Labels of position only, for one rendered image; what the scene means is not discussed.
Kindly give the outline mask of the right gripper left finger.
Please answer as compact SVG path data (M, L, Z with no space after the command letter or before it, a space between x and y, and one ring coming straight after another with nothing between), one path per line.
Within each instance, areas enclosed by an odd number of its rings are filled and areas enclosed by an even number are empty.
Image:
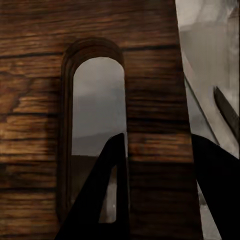
M99 223L116 164L116 221ZM107 141L55 240L131 240L124 133Z

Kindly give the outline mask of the cutting board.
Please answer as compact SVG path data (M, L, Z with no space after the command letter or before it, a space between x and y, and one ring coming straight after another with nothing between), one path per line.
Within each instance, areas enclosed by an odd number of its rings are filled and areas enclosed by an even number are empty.
M0 0L0 240L72 209L73 80L124 68L130 240L204 240L175 0Z

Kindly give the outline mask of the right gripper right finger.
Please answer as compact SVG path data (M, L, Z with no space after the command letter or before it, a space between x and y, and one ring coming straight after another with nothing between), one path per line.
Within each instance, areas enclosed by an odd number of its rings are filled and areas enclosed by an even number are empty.
M203 136L191 141L196 180L222 240L240 240L240 160Z

